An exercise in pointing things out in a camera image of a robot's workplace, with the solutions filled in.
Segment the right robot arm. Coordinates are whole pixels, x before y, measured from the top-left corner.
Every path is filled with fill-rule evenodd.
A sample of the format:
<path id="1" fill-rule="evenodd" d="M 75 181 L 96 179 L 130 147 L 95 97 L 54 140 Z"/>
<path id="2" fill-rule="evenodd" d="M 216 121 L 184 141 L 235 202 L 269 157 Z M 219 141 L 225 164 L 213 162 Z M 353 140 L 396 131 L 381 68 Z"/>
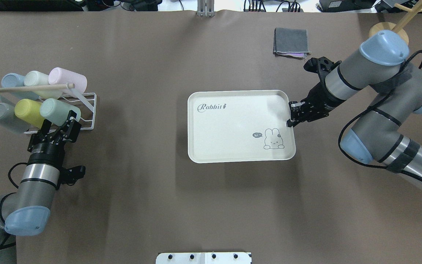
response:
<path id="1" fill-rule="evenodd" d="M 304 69 L 319 82 L 300 102 L 289 103 L 288 127 L 325 118 L 365 87 L 377 97 L 340 132 L 338 147 L 353 162 L 400 173 L 422 189 L 422 146 L 399 132 L 412 114 L 422 114 L 422 70 L 411 63 L 407 43 L 381 30 L 344 61 L 311 58 Z"/>

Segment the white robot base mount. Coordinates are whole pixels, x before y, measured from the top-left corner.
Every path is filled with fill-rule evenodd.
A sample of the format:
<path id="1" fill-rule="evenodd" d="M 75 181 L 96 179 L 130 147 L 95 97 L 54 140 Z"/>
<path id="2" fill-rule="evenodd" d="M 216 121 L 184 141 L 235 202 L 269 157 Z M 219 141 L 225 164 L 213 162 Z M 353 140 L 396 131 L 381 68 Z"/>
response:
<path id="1" fill-rule="evenodd" d="M 156 264 L 251 264 L 249 252 L 184 252 L 160 253 Z"/>

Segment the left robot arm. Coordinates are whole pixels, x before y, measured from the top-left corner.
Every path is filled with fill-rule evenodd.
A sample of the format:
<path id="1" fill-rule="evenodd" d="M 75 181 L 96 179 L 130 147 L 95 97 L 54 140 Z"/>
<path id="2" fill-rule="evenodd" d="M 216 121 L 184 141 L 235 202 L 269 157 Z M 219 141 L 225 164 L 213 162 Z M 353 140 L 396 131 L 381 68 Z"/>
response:
<path id="1" fill-rule="evenodd" d="M 66 121 L 54 132 L 44 120 L 30 137 L 25 172 L 17 192 L 0 196 L 0 264 L 16 263 L 16 237 L 42 233 L 51 214 L 55 191 L 62 184 L 74 185 L 85 175 L 85 166 L 64 168 L 64 146 L 76 142 L 81 124 L 79 115 L 68 112 Z"/>

